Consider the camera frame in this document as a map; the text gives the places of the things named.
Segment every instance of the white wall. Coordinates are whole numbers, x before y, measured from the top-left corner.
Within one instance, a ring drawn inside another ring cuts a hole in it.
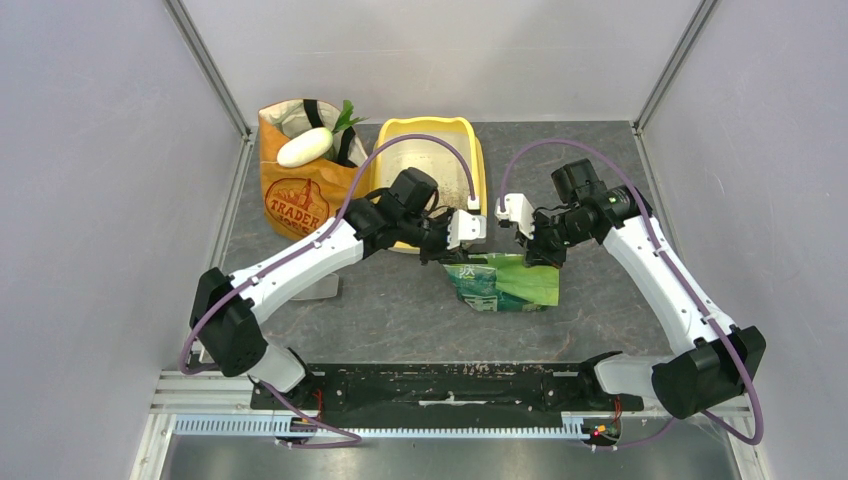
[[[349,98],[372,122],[633,119],[697,0],[185,0],[248,122]]]
[[[845,478],[848,5],[722,2],[647,147],[685,261],[768,347],[774,478]]]
[[[0,478],[127,478],[238,139],[161,2],[4,2],[0,65]]]

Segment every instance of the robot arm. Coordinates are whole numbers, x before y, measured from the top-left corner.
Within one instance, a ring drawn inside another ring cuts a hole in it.
[[[625,187],[607,189],[588,160],[551,175],[563,205],[550,216],[534,209],[522,194],[505,198],[497,217],[501,226],[517,225],[525,264],[561,267],[568,248],[594,239],[624,267],[657,315],[674,356],[631,357],[615,352],[593,365],[592,383],[609,394],[626,393],[660,400],[675,417],[686,418],[744,392],[727,350],[673,274],[661,252],[680,270],[710,308],[710,316],[730,338],[753,378],[765,350],[756,327],[740,330],[710,301],[668,246],[659,223],[650,217],[660,249],[650,241],[645,219]]]
[[[464,245],[485,241],[485,219],[453,209],[430,218],[425,208],[437,189],[436,182],[424,172],[408,168],[391,187],[353,200],[323,241],[318,238],[333,226],[335,218],[291,247],[229,277],[217,268],[204,273],[195,296],[192,327],[235,286],[250,284],[198,334],[221,372],[228,377],[246,373],[289,392],[309,375],[306,366],[291,349],[268,342],[260,329],[285,302],[324,276],[398,241],[419,247],[422,263],[466,258]],[[268,265],[295,252],[301,253],[260,278]]]

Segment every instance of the green bag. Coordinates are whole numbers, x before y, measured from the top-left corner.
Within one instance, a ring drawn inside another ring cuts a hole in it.
[[[481,312],[535,312],[559,303],[559,270],[530,267],[524,256],[509,253],[471,255],[488,263],[445,265],[457,297]]]

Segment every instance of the yellow bin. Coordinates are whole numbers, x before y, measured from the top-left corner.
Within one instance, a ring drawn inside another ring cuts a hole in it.
[[[488,213],[486,202],[486,171],[483,167],[483,149],[474,135],[468,120],[441,117],[416,117],[391,119],[383,124],[379,147],[392,138],[407,133],[425,133],[438,137],[454,146],[471,167],[474,192],[480,198],[480,211]],[[401,170],[415,167],[433,177],[439,183],[439,205],[468,208],[468,181],[459,162],[445,147],[427,140],[406,140],[393,145],[374,160],[371,168],[373,188],[391,186]],[[418,248],[398,242],[391,250],[418,253]]]

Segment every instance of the bag handle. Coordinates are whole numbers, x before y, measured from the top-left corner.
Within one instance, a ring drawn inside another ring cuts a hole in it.
[[[319,128],[324,126],[324,121],[321,120],[321,115],[318,113],[318,100],[312,98],[304,99],[303,110],[306,111],[306,118],[307,120],[309,120],[309,124],[312,125],[312,128]],[[334,163],[337,163],[343,167],[356,168],[356,164],[351,162],[349,158],[350,144],[353,143],[353,140],[355,138],[356,132],[353,131],[353,127],[346,128],[344,133],[342,133],[342,140],[339,144],[339,151],[336,152],[336,160],[334,161]]]

